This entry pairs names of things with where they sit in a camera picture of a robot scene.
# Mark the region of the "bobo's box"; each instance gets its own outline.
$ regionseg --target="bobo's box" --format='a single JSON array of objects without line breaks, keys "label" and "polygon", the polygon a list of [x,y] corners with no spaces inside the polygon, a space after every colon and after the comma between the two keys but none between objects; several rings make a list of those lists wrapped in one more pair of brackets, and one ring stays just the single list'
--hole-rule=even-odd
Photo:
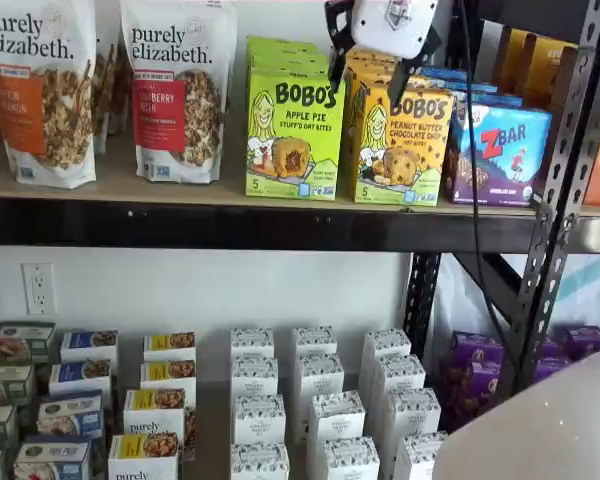
[{"label": "bobo's box", "polygon": [[325,74],[252,68],[246,194],[334,200],[343,105]]},{"label": "bobo's box", "polygon": [[[473,203],[467,104],[451,122],[445,191],[454,203]],[[478,202],[528,206],[539,175],[551,114],[540,110],[474,104]]]}]

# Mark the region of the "small white box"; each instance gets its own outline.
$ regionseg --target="small white box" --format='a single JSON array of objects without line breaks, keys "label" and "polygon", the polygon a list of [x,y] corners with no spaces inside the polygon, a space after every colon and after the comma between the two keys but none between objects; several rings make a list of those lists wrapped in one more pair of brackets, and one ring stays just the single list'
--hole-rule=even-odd
[{"label": "small white box", "polygon": [[284,443],[231,445],[230,480],[288,480],[289,455]]},{"label": "small white box", "polygon": [[278,393],[278,360],[238,355],[231,360],[231,405],[236,397]]},{"label": "small white box", "polygon": [[143,363],[140,367],[140,388],[184,390],[186,407],[196,406],[196,362]]},{"label": "small white box", "polygon": [[273,330],[270,328],[232,328],[231,358],[236,355],[262,355],[273,358]]},{"label": "small white box", "polygon": [[144,337],[144,363],[196,359],[194,332],[147,335]]},{"label": "small white box", "polygon": [[173,432],[184,446],[184,390],[127,390],[124,433]]},{"label": "small white box", "polygon": [[380,451],[380,469],[390,480],[400,439],[410,435],[435,433],[440,423],[440,403],[431,388],[389,392],[384,408],[384,428]]},{"label": "small white box", "polygon": [[307,439],[309,410],[315,395],[341,393],[344,369],[336,353],[320,353],[297,358],[291,404],[293,437],[296,443]]},{"label": "small white box", "polygon": [[317,479],[315,471],[318,446],[325,440],[362,436],[364,407],[356,391],[316,395],[311,399],[307,438],[307,473]]},{"label": "small white box", "polygon": [[233,416],[233,443],[284,442],[286,416],[282,395],[237,397]]},{"label": "small white box", "polygon": [[317,480],[377,480],[380,459],[370,437],[325,440]]},{"label": "small white box", "polygon": [[371,387],[373,386],[373,373],[376,358],[390,353],[411,353],[411,342],[407,334],[397,328],[368,332],[364,336],[362,348],[362,362],[358,375],[358,393],[365,407],[369,408],[371,401]]},{"label": "small white box", "polygon": [[399,480],[431,480],[438,449],[445,432],[423,433],[402,439],[393,476]]},{"label": "small white box", "polygon": [[60,361],[70,363],[86,360],[109,360],[111,374],[116,375],[118,373],[118,332],[106,330],[65,333],[60,345]]}]

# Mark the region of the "purely elizabeth granola bag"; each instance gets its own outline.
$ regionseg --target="purely elizabeth granola bag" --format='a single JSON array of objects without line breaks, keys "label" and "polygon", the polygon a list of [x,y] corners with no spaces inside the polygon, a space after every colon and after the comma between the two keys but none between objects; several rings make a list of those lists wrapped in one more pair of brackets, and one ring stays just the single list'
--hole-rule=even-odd
[{"label": "purely elizabeth granola bag", "polygon": [[233,4],[122,0],[133,69],[137,173],[151,181],[209,183],[220,172]]},{"label": "purely elizabeth granola bag", "polygon": [[0,129],[16,180],[96,179],[93,0],[0,0]]}]

